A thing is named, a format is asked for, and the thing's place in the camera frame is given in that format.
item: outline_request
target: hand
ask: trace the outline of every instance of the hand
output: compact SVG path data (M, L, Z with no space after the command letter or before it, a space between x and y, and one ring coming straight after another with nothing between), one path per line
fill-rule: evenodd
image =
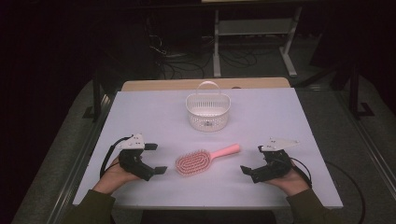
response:
M129 172L126 172L120 167L119 158L117 157L113 162L111 162L105 174L93 187L93 190L105 194L112 194L122 185L136 179L139 179L139 177Z
M293 196L309 189L305 180L293 169L290 169L290 171L283 177L267 180L265 183L279 187L288 196Z

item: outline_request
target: sleeve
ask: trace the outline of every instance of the sleeve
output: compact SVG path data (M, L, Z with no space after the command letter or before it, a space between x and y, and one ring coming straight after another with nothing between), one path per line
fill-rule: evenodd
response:
M64 218L63 224L108 224L115 198L90 189L82 202Z
M342 220L325 208L312 189L287 198L295 224L340 224Z

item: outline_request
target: floor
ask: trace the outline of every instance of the floor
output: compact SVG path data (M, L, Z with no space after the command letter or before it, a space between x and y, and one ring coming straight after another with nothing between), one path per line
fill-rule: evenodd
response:
M286 77L298 84L322 68L309 65L319 37L297 36L290 50L298 76L290 78L277 47L283 36L238 37L220 46L222 77ZM212 78L210 47L200 55L169 55L161 79ZM361 77L359 101L374 111L373 117L355 119L348 111L348 85L334 91L329 74L315 83L297 88L297 94L327 162L344 208L333 210L345 223L391 223L396 220L396 164L394 148L396 118L381 102L371 83ZM92 83L81 90L58 132L34 183L13 223L58 223L70 209L111 101L104 98L103 116L96 122L84 118L92 106ZM291 223L288 210L275 210L278 223ZM141 211L115 208L116 222L139 223Z

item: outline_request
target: table surface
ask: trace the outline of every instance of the table surface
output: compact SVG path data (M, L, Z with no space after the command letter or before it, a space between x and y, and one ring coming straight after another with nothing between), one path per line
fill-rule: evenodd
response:
M242 78L210 78L223 89L261 89L261 88L289 88L290 84L284 77L242 77ZM127 81L121 91L174 91L194 90L202 79L175 80L137 80Z
M111 145L122 137L142 133L155 151L144 151L142 161L167 166L164 175L137 180L117 190L116 206L136 209L276 209L289 207L286 195L274 186L254 184L240 165L265 165L258 146L270 137L300 141L286 148L310 170L313 190L324 206L343 204L332 182L317 143L292 88L221 90L232 104L227 126L215 133L194 130L188 122L185 101L194 90L120 91L92 153L73 204L79 204L99 179L99 170ZM193 176L176 171L176 158L198 149L215 151L237 143L241 151L213 160L209 169ZM120 152L115 150L112 161Z

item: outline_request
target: plastic basket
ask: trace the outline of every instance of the plastic basket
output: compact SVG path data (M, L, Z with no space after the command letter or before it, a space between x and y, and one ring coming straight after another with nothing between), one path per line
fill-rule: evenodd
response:
M216 86L218 93L198 93L204 85ZM216 132L223 129L228 121L230 97L222 94L218 84L212 81L204 81L186 99L186 107L189 111L191 126L202 132Z

